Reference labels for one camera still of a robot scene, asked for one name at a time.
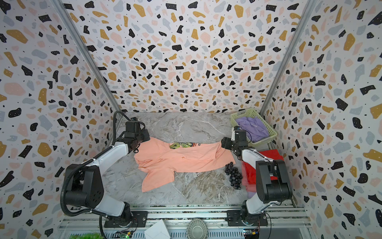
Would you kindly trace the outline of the pink graphic t-shirt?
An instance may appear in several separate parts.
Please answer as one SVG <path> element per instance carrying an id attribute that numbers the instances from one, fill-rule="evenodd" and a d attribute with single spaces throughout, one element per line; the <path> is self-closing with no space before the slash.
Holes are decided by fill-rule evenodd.
<path id="1" fill-rule="evenodd" d="M 142 192 L 164 186 L 175 180 L 175 173 L 200 173 L 217 170 L 229 163 L 235 164 L 232 152 L 221 142 L 166 143 L 154 137 L 140 145 L 134 156 L 138 169 L 147 175 Z"/>

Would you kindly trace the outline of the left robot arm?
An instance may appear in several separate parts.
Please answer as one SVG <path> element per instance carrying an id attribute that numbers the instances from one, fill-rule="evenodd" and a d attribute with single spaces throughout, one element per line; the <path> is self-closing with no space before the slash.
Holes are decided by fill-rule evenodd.
<path id="1" fill-rule="evenodd" d="M 150 135 L 138 118 L 129 118 L 122 111 L 116 111 L 114 115 L 126 119 L 125 130 L 118 135 L 114 119 L 111 145 L 88 161 L 66 168 L 60 207 L 69 217 L 93 213 L 118 227 L 126 227 L 133 222 L 130 205 L 106 195 L 102 176 L 121 158 L 132 152 L 138 153 L 141 143 L 149 141 Z"/>

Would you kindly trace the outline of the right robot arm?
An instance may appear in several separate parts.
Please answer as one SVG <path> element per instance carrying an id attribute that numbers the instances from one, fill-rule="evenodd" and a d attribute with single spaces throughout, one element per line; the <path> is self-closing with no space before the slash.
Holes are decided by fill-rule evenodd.
<path id="1" fill-rule="evenodd" d="M 281 159 L 269 158 L 248 145 L 247 132 L 238 126 L 230 138 L 221 140 L 222 148 L 231 150 L 239 160 L 256 170 L 256 193 L 243 202 L 238 216 L 228 216 L 229 225 L 261 225 L 266 220 L 265 210 L 292 199 L 292 186 L 286 164 Z"/>

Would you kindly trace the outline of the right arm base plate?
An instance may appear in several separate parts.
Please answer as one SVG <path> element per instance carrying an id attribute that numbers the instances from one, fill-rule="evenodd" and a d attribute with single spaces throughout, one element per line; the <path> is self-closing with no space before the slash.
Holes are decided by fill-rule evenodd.
<path id="1" fill-rule="evenodd" d="M 229 227 L 263 227 L 268 226 L 267 216 L 262 214 L 248 214 L 242 210 L 228 210 L 225 220 Z"/>

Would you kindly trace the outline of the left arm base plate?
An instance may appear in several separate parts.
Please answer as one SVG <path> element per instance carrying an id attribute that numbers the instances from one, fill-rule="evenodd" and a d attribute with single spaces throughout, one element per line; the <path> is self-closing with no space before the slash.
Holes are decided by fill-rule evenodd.
<path id="1" fill-rule="evenodd" d="M 105 228 L 144 228 L 148 218 L 147 211 L 132 211 L 119 217 L 110 217 L 104 223 Z"/>

